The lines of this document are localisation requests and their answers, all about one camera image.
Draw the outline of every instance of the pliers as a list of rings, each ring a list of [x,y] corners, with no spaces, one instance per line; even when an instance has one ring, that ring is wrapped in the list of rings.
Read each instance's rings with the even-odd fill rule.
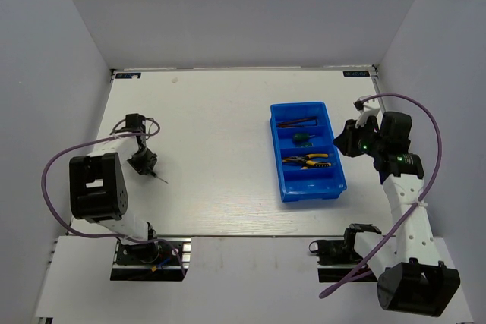
[[[282,162],[302,165],[302,168],[330,167],[330,162],[313,161],[313,159],[326,159],[327,157],[329,157],[327,153],[311,153],[305,156],[285,157]]]

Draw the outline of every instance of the gray wall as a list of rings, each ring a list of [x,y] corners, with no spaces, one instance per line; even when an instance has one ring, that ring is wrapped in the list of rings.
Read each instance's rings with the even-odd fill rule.
[[[73,0],[111,68],[379,62],[413,0]]]
[[[427,201],[434,233],[446,239],[475,322],[486,322],[486,2],[415,0],[380,66],[384,91],[422,101],[437,117],[443,163]],[[430,175],[434,132],[414,106],[412,151]]]
[[[0,322],[30,322],[61,234],[40,193],[47,160],[96,136],[109,69],[71,0],[0,0]],[[49,189],[68,216],[67,159]]]

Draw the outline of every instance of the purple cable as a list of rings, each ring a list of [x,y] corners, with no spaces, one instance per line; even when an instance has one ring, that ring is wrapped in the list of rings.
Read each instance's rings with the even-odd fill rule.
[[[434,171],[432,172],[431,179],[429,180],[427,186],[422,191],[422,193],[418,196],[418,201],[422,201],[425,198],[425,195],[427,195],[427,193],[431,189],[432,184],[435,182],[435,178],[437,177],[437,173],[439,172],[440,162],[442,161],[442,137],[440,136],[439,125],[437,124],[437,121],[435,120],[432,113],[427,108],[425,108],[420,102],[417,102],[416,100],[409,98],[408,96],[405,96],[405,95],[402,95],[402,94],[396,94],[396,93],[377,94],[377,95],[368,96],[366,98],[363,98],[363,99],[361,99],[361,101],[367,102],[368,100],[372,100],[372,99],[376,99],[376,98],[382,98],[384,96],[394,96],[396,98],[404,99],[404,100],[407,100],[407,101],[415,104],[420,109],[422,109],[425,112],[425,114],[428,115],[428,117],[430,118],[430,120],[431,120],[431,122],[434,126],[435,134],[437,135],[437,161],[435,162],[435,167],[434,167]],[[341,280],[339,280],[339,282],[337,282],[334,285],[329,286],[324,291],[322,291],[319,294],[319,298],[324,299],[325,297],[328,297],[329,295],[331,295],[334,291],[336,291],[338,288],[340,288],[344,284],[347,284],[348,282],[352,282],[352,281],[356,280],[356,278],[353,277],[353,276],[355,276],[356,272],[358,272],[361,269],[361,267],[364,266],[378,252],[378,250],[380,250],[380,248],[385,245],[385,243],[400,228],[400,225],[402,225],[402,223],[414,212],[414,210],[417,207],[418,207],[418,203],[411,204],[409,210],[407,210],[405,212],[405,214],[402,215],[402,217],[398,220],[398,222],[396,222],[395,225],[390,229],[388,234],[383,237],[383,239],[380,241],[380,243],[377,244],[377,246],[375,248],[373,248],[370,251],[370,253],[368,255],[366,255],[366,257],[363,258],[361,260],[361,262],[358,263],[358,265],[356,265],[356,267],[354,269],[349,271],[349,273],[346,276],[341,278]]]
[[[123,121],[120,121],[119,123],[116,124],[116,127],[118,127]],[[49,169],[51,168],[52,164],[61,156],[65,155],[66,153],[69,153],[71,151],[74,151],[76,149],[88,147],[88,146],[93,146],[98,143],[103,143],[103,142],[108,142],[109,140],[115,140],[117,138],[126,138],[126,137],[136,137],[136,136],[146,136],[146,137],[152,137],[155,136],[160,132],[160,124],[157,123],[155,120],[152,120],[152,122],[157,126],[157,130],[153,132],[152,134],[146,134],[146,133],[126,133],[126,134],[120,134],[117,136],[111,136],[107,138],[102,138],[100,140],[94,140],[92,142],[86,142],[86,143],[81,143],[76,146],[69,147],[67,149],[62,150],[61,152],[57,153],[54,155],[47,163],[46,166],[43,169],[43,174],[42,177],[40,178],[40,188],[43,192],[43,198],[44,201],[46,202],[47,208],[51,212],[52,216],[54,216],[55,220],[58,221],[60,225],[70,233],[77,235],[78,237],[83,237],[83,238],[107,238],[107,237],[115,237],[115,238],[122,238],[126,239],[127,241],[136,243],[136,244],[148,244],[148,243],[157,243],[157,242],[163,242],[164,244],[167,244],[171,250],[177,251],[174,246],[170,242],[168,242],[165,239],[162,238],[154,238],[150,239],[148,241],[142,241],[138,239],[134,239],[132,237],[125,237],[123,234],[116,234],[116,233],[107,233],[107,234],[87,234],[83,233],[82,231],[77,231],[76,229],[72,228],[68,223],[66,223],[64,220],[62,220],[62,217],[58,214],[58,212],[55,210],[54,206],[51,203],[51,200],[49,199],[49,195],[47,194],[47,186],[46,186],[46,179],[47,179],[47,173]],[[181,257],[176,254],[175,255],[178,259],[179,265],[181,265],[181,271],[183,277],[185,276],[185,269],[184,265],[182,264]]]

